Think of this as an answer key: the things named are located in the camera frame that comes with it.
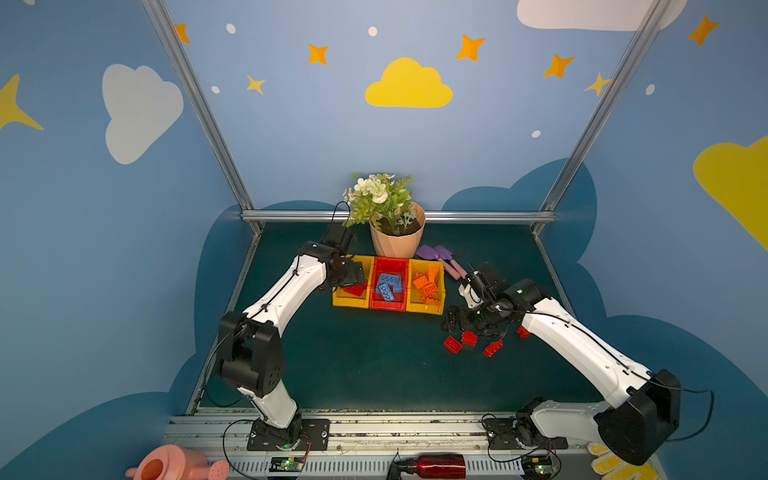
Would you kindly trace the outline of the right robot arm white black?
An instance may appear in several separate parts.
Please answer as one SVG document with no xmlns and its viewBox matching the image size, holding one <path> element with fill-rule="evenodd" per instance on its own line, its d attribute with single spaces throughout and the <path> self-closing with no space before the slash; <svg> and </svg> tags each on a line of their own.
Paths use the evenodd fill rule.
<svg viewBox="0 0 768 480">
<path fill-rule="evenodd" d="M 530 279 L 510 283 L 485 263 L 467 272 L 452 261 L 449 273 L 465 302 L 447 314 L 472 333 L 498 339 L 515 328 L 542 340 L 600 393 L 596 403 L 536 398 L 519 410 L 512 435 L 522 448 L 556 439 L 605 445 L 621 460 L 645 463 L 680 423 L 681 384 L 667 370 L 652 372 L 599 338 Z"/>
</svg>

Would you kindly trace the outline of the orange lego fence piece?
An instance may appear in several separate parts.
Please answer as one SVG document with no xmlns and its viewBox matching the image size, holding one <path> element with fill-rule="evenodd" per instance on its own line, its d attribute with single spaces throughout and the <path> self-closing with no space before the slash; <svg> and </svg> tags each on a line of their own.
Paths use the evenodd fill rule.
<svg viewBox="0 0 768 480">
<path fill-rule="evenodd" d="M 413 278 L 413 287 L 419 293 L 421 301 L 424 298 L 438 299 L 439 290 L 436 284 L 430 283 L 428 277 L 425 274 L 417 274 Z"/>
</svg>

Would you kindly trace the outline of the red lego brick square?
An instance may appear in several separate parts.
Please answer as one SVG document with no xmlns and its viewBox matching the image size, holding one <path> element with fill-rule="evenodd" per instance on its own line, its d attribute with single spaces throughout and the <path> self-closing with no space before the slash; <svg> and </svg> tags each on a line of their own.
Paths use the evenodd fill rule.
<svg viewBox="0 0 768 480">
<path fill-rule="evenodd" d="M 443 346 L 452 354 L 459 353 L 463 348 L 463 344 L 453 336 L 448 336 L 443 342 Z"/>
</svg>

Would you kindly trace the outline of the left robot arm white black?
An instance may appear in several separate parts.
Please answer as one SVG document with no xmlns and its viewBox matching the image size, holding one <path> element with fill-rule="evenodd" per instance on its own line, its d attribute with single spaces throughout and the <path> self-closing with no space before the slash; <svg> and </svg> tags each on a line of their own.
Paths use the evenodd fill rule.
<svg viewBox="0 0 768 480">
<path fill-rule="evenodd" d="M 268 448 L 298 445 L 302 415 L 282 377 L 284 331 L 305 300 L 317 290 L 358 286 L 363 265 L 348 255 L 352 234 L 331 224 L 320 241 L 307 241 L 276 283 L 243 312 L 228 312 L 219 323 L 214 371 L 258 411 L 252 425 Z"/>
</svg>

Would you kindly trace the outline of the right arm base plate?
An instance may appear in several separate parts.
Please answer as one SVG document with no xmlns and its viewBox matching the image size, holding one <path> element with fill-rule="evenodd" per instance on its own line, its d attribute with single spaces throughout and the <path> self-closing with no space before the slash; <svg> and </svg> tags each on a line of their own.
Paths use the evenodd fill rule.
<svg viewBox="0 0 768 480">
<path fill-rule="evenodd" d="M 565 437 L 546 437 L 527 418 L 484 415 L 481 425 L 486 431 L 491 450 L 565 450 L 569 448 Z"/>
</svg>

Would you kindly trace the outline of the red lego brick smooth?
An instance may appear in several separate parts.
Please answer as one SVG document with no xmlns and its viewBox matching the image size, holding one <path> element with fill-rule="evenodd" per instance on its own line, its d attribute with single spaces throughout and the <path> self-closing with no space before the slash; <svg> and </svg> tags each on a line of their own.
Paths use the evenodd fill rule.
<svg viewBox="0 0 768 480">
<path fill-rule="evenodd" d="M 470 331 L 464 331 L 461 336 L 462 345 L 469 348 L 474 348 L 478 344 L 478 336 Z"/>
</svg>

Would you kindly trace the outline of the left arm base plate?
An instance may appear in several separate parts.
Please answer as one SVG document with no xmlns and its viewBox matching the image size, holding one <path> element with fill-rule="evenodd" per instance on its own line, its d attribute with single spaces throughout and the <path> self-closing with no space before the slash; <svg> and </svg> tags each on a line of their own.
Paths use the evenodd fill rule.
<svg viewBox="0 0 768 480">
<path fill-rule="evenodd" d="M 278 429 L 263 420 L 251 426 L 246 449 L 248 451 L 326 451 L 329 441 L 330 421 L 304 419 L 293 422 L 287 429 Z"/>
</svg>

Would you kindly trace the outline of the blue lego brick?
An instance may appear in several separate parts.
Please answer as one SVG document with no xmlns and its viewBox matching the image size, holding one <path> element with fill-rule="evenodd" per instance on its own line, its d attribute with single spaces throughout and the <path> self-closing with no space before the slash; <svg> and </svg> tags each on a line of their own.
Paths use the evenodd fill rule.
<svg viewBox="0 0 768 480">
<path fill-rule="evenodd" d="M 379 275 L 378 284 L 388 284 L 393 293 L 398 294 L 403 291 L 402 277 L 395 274 L 382 273 Z"/>
<path fill-rule="evenodd" d="M 380 296 L 382 297 L 382 300 L 385 302 L 394 302 L 396 300 L 391 290 L 391 286 L 388 284 L 378 284 L 377 292 L 380 294 Z"/>
</svg>

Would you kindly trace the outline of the orange curved lego piece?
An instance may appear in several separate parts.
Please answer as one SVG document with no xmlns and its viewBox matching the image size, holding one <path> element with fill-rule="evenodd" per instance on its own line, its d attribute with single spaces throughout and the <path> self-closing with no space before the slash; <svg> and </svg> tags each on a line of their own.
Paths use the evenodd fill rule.
<svg viewBox="0 0 768 480">
<path fill-rule="evenodd" d="M 441 276 L 441 269 L 438 266 L 430 265 L 427 267 L 428 281 L 433 284 L 437 284 Z"/>
</svg>

